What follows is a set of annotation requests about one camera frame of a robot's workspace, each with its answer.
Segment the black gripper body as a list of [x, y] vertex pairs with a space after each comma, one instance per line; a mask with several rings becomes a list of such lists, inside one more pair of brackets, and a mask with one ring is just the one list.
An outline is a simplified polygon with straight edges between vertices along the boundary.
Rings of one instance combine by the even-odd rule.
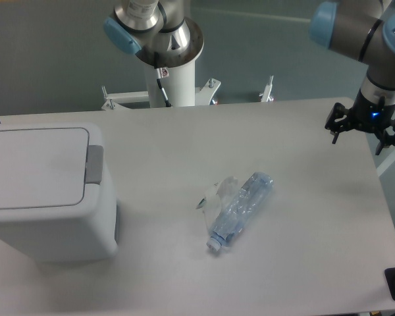
[[359, 90], [347, 114], [347, 127], [367, 133], [388, 128], [395, 112], [395, 104], [386, 105], [383, 101], [385, 99], [379, 97], [378, 101], [371, 102]]

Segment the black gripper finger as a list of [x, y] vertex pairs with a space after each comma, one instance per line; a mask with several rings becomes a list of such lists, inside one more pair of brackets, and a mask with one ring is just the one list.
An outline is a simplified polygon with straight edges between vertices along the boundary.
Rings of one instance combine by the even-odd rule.
[[333, 136], [332, 144], [337, 142], [342, 132], [350, 131], [353, 128], [349, 114], [350, 110], [341, 103], [335, 103], [332, 107], [325, 123], [325, 129]]
[[395, 147], [395, 119], [387, 120], [375, 129], [375, 136], [379, 140], [375, 155], [380, 155], [384, 148]]

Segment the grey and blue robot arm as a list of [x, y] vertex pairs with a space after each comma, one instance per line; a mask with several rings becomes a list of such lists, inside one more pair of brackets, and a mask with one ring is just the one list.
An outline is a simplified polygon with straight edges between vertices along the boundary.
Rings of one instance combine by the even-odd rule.
[[[359, 130], [376, 136], [377, 152], [395, 147], [395, 14], [381, 15], [388, 1], [325, 1], [310, 25], [312, 41], [367, 65], [354, 104], [336, 103], [325, 123], [335, 137]], [[183, 1], [121, 1], [103, 24], [109, 40], [151, 69], [148, 91], [154, 107], [195, 105], [194, 85], [167, 85], [171, 70], [193, 64], [203, 50], [200, 27]]]

